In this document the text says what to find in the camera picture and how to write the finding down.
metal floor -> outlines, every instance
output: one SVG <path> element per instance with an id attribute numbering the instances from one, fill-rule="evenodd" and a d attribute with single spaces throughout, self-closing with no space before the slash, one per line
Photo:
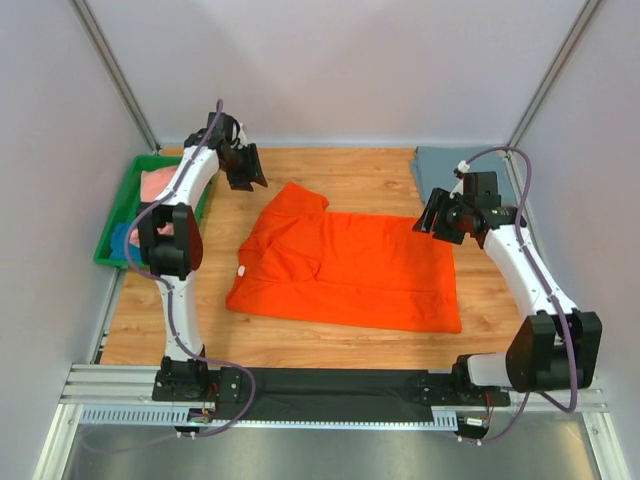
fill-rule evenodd
<path id="1" fill-rule="evenodd" d="M 510 418 L 496 412 L 492 432 Z M 80 427 L 94 448 L 116 449 L 166 435 L 167 427 Z M 599 479 L 580 415 L 525 413 L 496 444 L 459 444 L 440 432 L 235 428 L 218 437 L 169 440 L 110 455 L 77 440 L 65 479 Z"/>

green tray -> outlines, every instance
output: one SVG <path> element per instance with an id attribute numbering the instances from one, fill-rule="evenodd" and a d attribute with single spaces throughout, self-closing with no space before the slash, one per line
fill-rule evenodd
<path id="1" fill-rule="evenodd" d="M 133 164 L 131 165 L 131 168 L 129 168 L 129 171 L 124 178 L 124 182 L 118 191 L 118 196 L 116 197 L 111 213 L 109 214 L 109 219 L 102 231 L 100 243 L 98 244 L 96 253 L 93 256 L 96 263 L 123 269 L 129 267 L 126 260 L 112 260 L 109 258 L 109 255 L 111 254 L 110 243 L 113 230 L 118 223 L 132 222 L 136 217 L 136 209 L 140 203 L 141 173 L 143 171 L 152 172 L 158 168 L 178 165 L 180 160 L 182 160 L 182 157 L 163 157 L 159 155 L 139 155 L 133 160 Z M 198 225 L 200 225 L 202 220 L 204 206 L 210 189 L 211 182 L 209 182 L 205 187 L 204 192 L 202 192 L 202 197 L 200 197 L 200 201 L 198 202 L 198 206 L 196 207 L 195 217 Z"/>

folded shirt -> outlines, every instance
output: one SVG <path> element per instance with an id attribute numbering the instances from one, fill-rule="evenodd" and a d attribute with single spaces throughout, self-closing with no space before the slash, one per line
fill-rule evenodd
<path id="1" fill-rule="evenodd" d="M 238 252 L 227 308 L 314 322 L 417 332 L 461 331 L 450 244 L 415 218 L 326 212 L 289 183 Z"/>

pink cloth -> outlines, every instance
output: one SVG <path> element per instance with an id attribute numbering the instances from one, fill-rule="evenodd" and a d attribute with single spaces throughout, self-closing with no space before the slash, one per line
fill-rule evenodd
<path id="1" fill-rule="evenodd" d="M 140 201 L 153 202 L 162 191 L 167 188 L 173 178 L 173 174 L 178 170 L 178 166 L 159 168 L 153 172 L 142 172 L 140 175 Z M 167 223 L 158 229 L 161 235 L 173 235 L 173 224 Z M 140 246 L 140 235 L 136 229 L 129 239 L 131 245 Z"/>

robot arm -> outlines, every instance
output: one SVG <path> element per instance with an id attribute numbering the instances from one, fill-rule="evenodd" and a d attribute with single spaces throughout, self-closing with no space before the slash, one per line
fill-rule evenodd
<path id="1" fill-rule="evenodd" d="M 587 388 L 602 333 L 598 316 L 578 310 L 561 290 L 533 246 L 524 221 L 518 238 L 517 209 L 502 205 L 496 173 L 456 170 L 456 174 L 461 180 L 452 192 L 432 191 L 414 230 L 455 244 L 461 244 L 466 234 L 475 238 L 505 278 L 523 319 L 507 352 L 462 359 L 471 384 L 519 392 L 567 389 L 570 367 L 566 343 L 571 342 L 578 388 Z M 569 324 L 570 338 L 563 333 L 561 315 Z"/>
<path id="2" fill-rule="evenodd" d="M 206 364 L 194 361 L 170 334 L 169 319 L 172 318 L 184 346 L 201 357 L 205 356 L 195 312 L 195 275 L 202 262 L 203 244 L 192 206 L 197 205 L 205 187 L 218 170 L 226 173 L 232 190 L 253 191 L 252 183 L 267 186 L 256 145 L 247 143 L 242 125 L 230 115 L 220 115 L 211 127 L 210 136 L 198 150 L 198 145 L 214 121 L 215 114 L 210 113 L 207 128 L 187 138 L 176 173 L 154 201 L 161 203 L 138 224 L 142 261 L 149 266 L 153 276 L 161 279 L 156 280 L 156 284 L 162 296 L 167 331 L 165 354 L 156 377 L 158 389 L 154 390 L 154 399 L 198 398 L 202 395 L 201 390 L 208 385 L 203 374 Z M 149 206 L 149 203 L 141 203 L 138 214 Z M 168 222 L 174 226 L 174 235 L 158 233 L 158 228 Z M 171 302 L 169 289 L 173 292 Z"/>

